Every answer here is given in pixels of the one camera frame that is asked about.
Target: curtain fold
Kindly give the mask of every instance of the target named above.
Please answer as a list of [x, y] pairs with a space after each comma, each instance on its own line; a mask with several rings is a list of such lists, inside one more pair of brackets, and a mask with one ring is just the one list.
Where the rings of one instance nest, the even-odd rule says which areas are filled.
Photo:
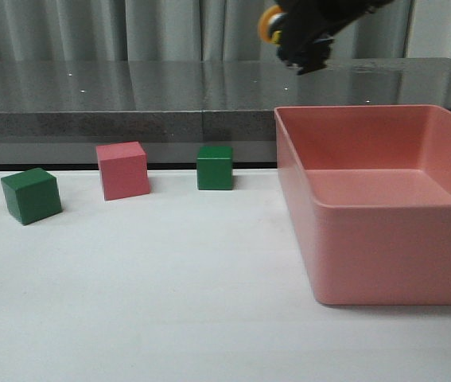
[[[0, 60], [262, 60], [273, 0], [0, 0]], [[451, 1], [395, 0], [336, 37], [334, 58], [451, 57]]]

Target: table surface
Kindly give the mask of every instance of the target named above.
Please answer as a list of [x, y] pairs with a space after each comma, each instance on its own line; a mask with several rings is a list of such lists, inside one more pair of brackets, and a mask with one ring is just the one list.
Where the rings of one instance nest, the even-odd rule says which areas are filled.
[[108, 202], [52, 173], [64, 211], [28, 226], [0, 186], [0, 381], [451, 381], [451, 306], [313, 299], [276, 170]]

